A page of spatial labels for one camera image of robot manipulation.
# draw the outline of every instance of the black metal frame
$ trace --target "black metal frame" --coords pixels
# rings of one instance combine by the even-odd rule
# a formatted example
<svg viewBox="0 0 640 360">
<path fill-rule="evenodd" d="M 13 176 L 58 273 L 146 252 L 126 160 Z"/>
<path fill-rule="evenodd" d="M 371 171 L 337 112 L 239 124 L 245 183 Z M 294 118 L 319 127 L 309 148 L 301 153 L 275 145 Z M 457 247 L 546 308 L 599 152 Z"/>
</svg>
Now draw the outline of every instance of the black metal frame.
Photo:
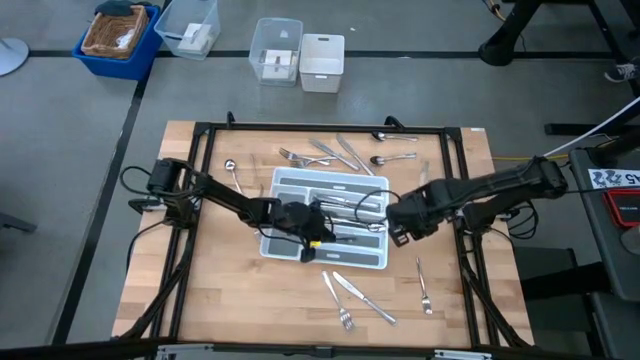
<svg viewBox="0 0 640 360">
<path fill-rule="evenodd" d="M 237 123 L 231 112 L 227 113 L 227 121 L 225 123 L 196 123 L 192 144 L 189 151 L 188 161 L 193 164 L 200 147 L 202 136 L 207 135 L 207 142 L 204 148 L 204 160 L 201 165 L 202 172 L 207 173 L 211 157 L 213 155 L 213 145 L 217 130 L 259 130 L 259 131 L 304 131 L 304 132 L 372 132 L 383 131 L 386 133 L 412 133 L 412 134 L 428 134 L 439 137 L 440 146 L 442 150 L 442 160 L 444 166 L 445 176 L 447 178 L 453 177 L 453 165 L 451 160 L 451 153 L 449 150 L 450 140 L 453 141 L 455 146 L 455 154 L 457 157 L 460 176 L 462 178 L 468 178 L 468 170 L 466 165 L 466 158 L 464 154 L 464 147 L 462 143 L 462 133 L 460 128 L 435 128 L 435 127 L 405 127 L 396 118 L 389 116 L 386 118 L 384 125 L 382 126 L 358 126 L 358 125 L 315 125 L 315 124 L 266 124 L 266 123 Z M 196 222 L 199 220 L 200 211 L 196 212 Z M 520 348 L 505 348 L 499 344 L 499 337 L 497 332 L 496 323 L 493 318 L 489 316 L 490 312 L 495 313 L 499 310 L 495 306 L 487 307 L 485 304 L 485 316 L 489 333 L 490 345 L 483 345 L 480 342 L 480 335 L 478 329 L 478 322 L 476 319 L 475 307 L 473 302 L 473 286 L 469 280 L 468 272 L 463 268 L 469 267 L 468 254 L 472 253 L 475 257 L 478 282 L 476 282 L 475 291 L 484 291 L 489 294 L 488 277 L 486 274 L 486 265 L 484 262 L 484 255 L 482 253 L 481 236 L 474 235 L 471 238 L 473 249 L 467 249 L 464 236 L 464 228 L 459 221 L 454 221 L 454 234 L 456 241 L 456 248 L 459 257 L 460 266 L 460 279 L 462 282 L 463 296 L 465 299 L 465 310 L 467 314 L 467 323 L 469 325 L 469 338 L 471 343 L 471 349 L 464 349 L 462 351 L 476 351 L 476 352 L 489 352 L 494 354 L 495 358 L 499 359 L 591 359 L 586 356 L 576 356 L 567 354 L 557 354 L 542 351 L 534 347 L 520 347 Z M 197 224 L 193 229 L 189 230 L 189 234 L 185 243 L 185 253 L 193 251 L 194 243 L 197 233 Z M 171 235 L 171 241 L 169 244 L 167 257 L 163 269 L 162 283 L 166 284 L 169 278 L 169 274 L 174 273 L 175 256 L 177 253 L 180 238 L 180 230 L 174 229 Z M 53 359 L 65 358 L 87 358 L 87 354 L 91 354 L 96 359 L 99 358 L 121 358 L 130 357 L 131 354 L 136 356 L 147 356 L 148 358 L 155 354 L 153 350 L 157 351 L 159 345 L 170 345 L 185 343 L 178 341 L 178 332 L 181 321 L 182 310 L 184 307 L 184 300 L 187 290 L 187 281 L 189 268 L 191 266 L 191 260 L 193 254 L 187 255 L 187 270 L 183 273 L 182 278 L 177 285 L 176 301 L 172 310 L 172 318 L 169 328 L 169 337 L 158 337 L 161 330 L 162 317 L 164 313 L 164 304 L 161 310 L 156 314 L 151 325 L 151 337 L 149 339 L 136 339 L 136 338 L 123 338 L 118 340 L 112 340 L 109 342 L 97 342 L 87 344 L 72 344 L 72 345 L 55 345 L 47 348 L 26 348 L 26 349 L 14 349 L 8 351 L 0 351 L 0 357 L 7 355 L 6 358 L 20 357 L 27 358 L 48 358 Z M 141 336 L 141 332 L 134 332 L 138 336 Z M 238 351 L 238 352 L 263 352 L 263 353 L 280 353 L 286 355 L 304 354 L 313 355 L 317 357 L 333 357 L 338 355 L 387 355 L 387 356 L 433 356 L 442 349 L 434 348 L 397 348 L 397 347 L 352 347 L 352 346 L 303 346 L 303 345 L 264 345 L 264 344 L 230 344 L 230 343 L 216 343 L 213 344 L 215 351 Z"/>
<path fill-rule="evenodd" d="M 304 131 L 304 132 L 371 132 L 371 131 L 383 131 L 386 133 L 402 133 L 402 132 L 410 132 L 412 134 L 430 134 L 437 135 L 440 140 L 440 146 L 442 151 L 442 160 L 445 171 L 445 176 L 447 178 L 453 178 L 453 166 L 451 162 L 451 154 L 449 151 L 449 140 L 453 140 L 456 150 L 456 157 L 458 159 L 458 167 L 460 171 L 460 175 L 463 179 L 469 177 L 466 158 L 464 154 L 464 147 L 462 144 L 462 134 L 459 128 L 432 128 L 432 127 L 405 127 L 398 119 L 393 116 L 388 116 L 385 119 L 384 126 L 354 126 L 354 125 L 302 125 L 302 124 L 261 124 L 261 123 L 237 123 L 235 117 L 231 112 L 227 113 L 227 121 L 226 123 L 197 123 L 196 128 L 194 130 L 192 145 L 189 154 L 189 161 L 193 165 L 193 160 L 195 159 L 195 152 L 197 152 L 198 144 L 201 136 L 203 135 L 203 127 L 208 128 L 209 136 L 207 139 L 207 146 L 205 148 L 205 160 L 202 165 L 202 172 L 208 172 L 208 166 L 212 156 L 213 143 L 215 138 L 216 130 L 257 130 L 257 131 Z M 199 219 L 199 211 L 196 214 L 196 219 Z M 455 241 L 456 247 L 458 251 L 459 258 L 466 257 L 467 254 L 473 253 L 475 257 L 476 266 L 478 267 L 478 279 L 480 280 L 483 288 L 488 292 L 489 291 L 489 281 L 486 273 L 486 266 L 484 262 L 484 255 L 482 253 L 482 246 L 480 245 L 481 236 L 474 235 L 472 237 L 473 246 L 472 250 L 466 249 L 464 243 L 464 230 L 462 225 L 459 222 L 454 222 L 454 233 L 455 233 Z M 187 241 L 195 241 L 195 233 L 197 229 L 193 229 L 189 231 L 189 239 Z M 179 238 L 180 230 L 174 229 L 172 233 L 172 242 L 169 245 L 170 252 L 168 253 L 167 259 L 165 261 L 164 270 L 166 272 L 166 277 L 170 273 L 170 270 L 175 263 L 175 252 L 177 249 L 177 243 Z M 478 323 L 476 319 L 475 306 L 473 302 L 473 293 L 471 290 L 468 281 L 462 275 L 463 269 L 462 264 L 459 263 L 460 266 L 460 277 L 462 281 L 462 289 L 463 296 L 465 299 L 465 311 L 467 315 L 467 322 L 469 325 L 469 337 L 471 341 L 472 347 L 476 347 L 481 345 L 480 335 L 478 329 Z M 166 277 L 163 274 L 163 283 L 166 282 Z M 182 309 L 184 306 L 184 299 L 187 291 L 187 281 L 188 281 L 188 272 L 185 274 L 185 278 L 181 280 L 180 285 L 178 286 L 178 290 L 176 293 L 176 301 L 173 308 L 171 325 L 169 328 L 169 337 L 177 338 L 180 318 L 182 314 Z M 158 314 L 152 328 L 151 336 L 158 336 L 160 333 L 160 324 L 162 322 L 162 314 Z M 486 322 L 489 331 L 489 340 L 491 345 L 499 345 L 499 337 L 496 325 L 493 320 L 489 317 L 488 313 L 485 311 Z M 274 345 L 275 348 L 280 349 L 282 353 L 287 354 L 298 354 L 296 352 L 296 347 L 288 346 L 288 345 Z M 317 356 L 323 356 L 327 354 L 326 347 L 316 347 L 318 349 L 318 353 L 315 354 Z"/>
</svg>

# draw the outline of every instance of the butter knife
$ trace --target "butter knife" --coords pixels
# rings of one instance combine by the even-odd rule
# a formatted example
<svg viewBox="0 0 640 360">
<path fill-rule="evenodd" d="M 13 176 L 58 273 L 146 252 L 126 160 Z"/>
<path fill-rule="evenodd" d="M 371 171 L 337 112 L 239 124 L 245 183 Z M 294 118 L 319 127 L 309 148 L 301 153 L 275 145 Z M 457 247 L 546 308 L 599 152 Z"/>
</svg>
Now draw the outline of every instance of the butter knife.
<svg viewBox="0 0 640 360">
<path fill-rule="evenodd" d="M 351 147 L 351 145 L 347 142 L 347 140 L 345 138 L 342 137 L 342 135 L 340 134 L 336 134 L 336 139 L 338 140 L 338 142 L 340 143 L 340 145 L 342 145 L 342 147 L 347 150 L 347 152 L 349 154 L 351 154 L 351 156 L 353 156 L 354 159 L 356 159 L 356 161 L 358 161 L 360 163 L 360 165 L 362 165 L 362 168 L 364 169 L 364 171 L 367 172 L 367 174 L 371 175 L 371 176 L 375 176 L 375 174 L 373 173 L 373 171 L 371 171 L 371 169 L 369 169 L 369 167 L 367 166 L 367 164 L 362 161 L 362 159 L 360 159 L 360 156 L 358 156 L 358 153 L 356 153 L 355 150 L 353 150 L 353 148 Z"/>
<path fill-rule="evenodd" d="M 328 147 L 327 145 L 321 143 L 320 141 L 316 140 L 316 139 L 309 139 L 309 142 L 311 143 L 311 145 L 317 147 L 318 149 L 324 151 L 325 153 L 331 155 L 331 156 L 335 156 L 338 160 L 342 161 L 345 165 L 347 165 L 348 167 L 352 168 L 355 171 L 360 171 L 360 167 L 358 167 L 358 165 L 354 165 L 353 163 L 351 163 L 349 160 L 345 159 L 344 156 L 338 154 L 337 152 L 331 150 L 330 147 Z"/>
<path fill-rule="evenodd" d="M 347 281 L 347 279 L 343 278 L 342 275 L 334 271 L 333 278 L 336 279 L 336 281 L 340 285 L 342 285 L 342 287 L 347 289 L 347 291 L 355 295 L 358 299 L 362 300 L 365 304 L 371 306 L 371 308 L 375 310 L 380 316 L 382 316 L 383 319 L 387 320 L 389 324 L 393 326 L 397 324 L 397 321 L 393 316 L 387 314 L 384 310 L 380 309 L 378 305 L 376 305 L 373 301 L 369 300 L 366 296 L 364 296 L 364 294 L 361 293 L 360 290 L 356 289 L 356 287 L 353 286 L 353 284 L 351 284 L 349 281 Z"/>
<path fill-rule="evenodd" d="M 347 200 L 339 196 L 324 195 L 324 194 L 317 194 L 315 196 L 315 199 L 320 200 L 321 202 L 324 202 L 326 204 L 337 205 L 341 207 L 348 207 L 352 209 L 355 209 L 359 203 L 358 201 Z M 360 209 L 358 210 L 380 212 L 380 204 L 361 202 Z"/>
</svg>

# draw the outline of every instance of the sticker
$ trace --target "sticker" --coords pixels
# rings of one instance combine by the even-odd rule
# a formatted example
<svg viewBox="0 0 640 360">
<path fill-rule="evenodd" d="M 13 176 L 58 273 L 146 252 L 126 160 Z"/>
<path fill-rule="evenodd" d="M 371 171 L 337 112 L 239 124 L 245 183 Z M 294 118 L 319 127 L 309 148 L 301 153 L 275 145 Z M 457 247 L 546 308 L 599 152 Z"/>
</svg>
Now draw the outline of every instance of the sticker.
<svg viewBox="0 0 640 360">
<path fill-rule="evenodd" d="M 640 171 L 623 169 L 589 169 L 594 189 L 622 186 L 640 186 Z"/>
</svg>

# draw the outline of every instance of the clear plastic container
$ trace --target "clear plastic container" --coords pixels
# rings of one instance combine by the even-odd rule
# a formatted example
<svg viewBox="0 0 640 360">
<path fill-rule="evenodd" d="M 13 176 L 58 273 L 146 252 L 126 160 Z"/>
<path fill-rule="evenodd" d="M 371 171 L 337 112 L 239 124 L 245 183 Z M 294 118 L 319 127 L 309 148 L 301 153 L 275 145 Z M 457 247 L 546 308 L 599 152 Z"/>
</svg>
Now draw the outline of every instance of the clear plastic container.
<svg viewBox="0 0 640 360">
<path fill-rule="evenodd" d="M 389 190 L 389 180 L 381 176 L 279 167 L 273 173 L 271 196 L 283 203 L 296 201 L 309 204 L 322 196 L 358 202 L 366 194 L 377 190 Z M 376 205 L 377 210 L 361 207 L 358 210 L 358 218 L 366 222 L 378 221 L 385 217 L 389 194 L 376 193 L 365 202 Z M 355 222 L 351 207 L 323 204 L 322 210 L 332 218 L 337 241 L 323 243 L 317 247 L 316 258 L 312 262 L 368 269 L 384 269 L 387 266 L 389 235 L 386 231 L 386 221 L 382 227 L 362 226 L 361 223 Z M 297 237 L 277 230 L 266 230 L 265 233 L 299 241 Z M 301 251 L 301 245 L 261 237 L 260 254 L 264 257 L 298 261 Z"/>
<path fill-rule="evenodd" d="M 258 20 L 251 42 L 249 62 L 260 84 L 296 84 L 301 42 L 301 21 L 283 18 Z"/>
<path fill-rule="evenodd" d="M 218 0 L 173 0 L 153 29 L 174 55 L 204 60 L 220 35 Z"/>
</svg>

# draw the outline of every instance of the silver spoon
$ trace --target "silver spoon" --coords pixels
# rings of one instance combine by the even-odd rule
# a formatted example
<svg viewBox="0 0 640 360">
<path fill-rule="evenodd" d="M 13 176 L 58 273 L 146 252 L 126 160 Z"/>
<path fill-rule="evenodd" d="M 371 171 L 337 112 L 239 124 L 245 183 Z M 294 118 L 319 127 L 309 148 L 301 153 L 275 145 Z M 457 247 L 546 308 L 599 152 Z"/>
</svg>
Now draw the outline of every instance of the silver spoon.
<svg viewBox="0 0 640 360">
<path fill-rule="evenodd" d="M 416 153 L 410 153 L 410 154 L 403 154 L 403 155 L 396 155 L 396 156 L 387 156 L 387 157 L 382 157 L 382 156 L 372 156 L 369 161 L 371 161 L 372 164 L 374 165 L 378 165 L 378 166 L 382 166 L 384 165 L 387 161 L 389 160 L 397 160 L 397 159 L 415 159 L 416 158 Z"/>
<path fill-rule="evenodd" d="M 238 189 L 238 192 L 240 194 L 244 195 L 242 189 L 240 188 L 240 184 L 238 183 L 238 177 L 236 176 L 236 162 L 232 159 L 229 159 L 224 162 L 224 168 L 227 169 L 227 171 L 231 172 L 231 175 L 233 176 L 233 182 L 236 183 L 236 189 Z"/>
<path fill-rule="evenodd" d="M 380 131 L 374 131 L 371 135 L 378 141 L 385 141 L 387 139 L 398 139 L 398 140 L 408 140 L 408 141 L 418 141 L 417 137 L 413 136 L 403 136 L 403 135 L 387 135 Z"/>
</svg>

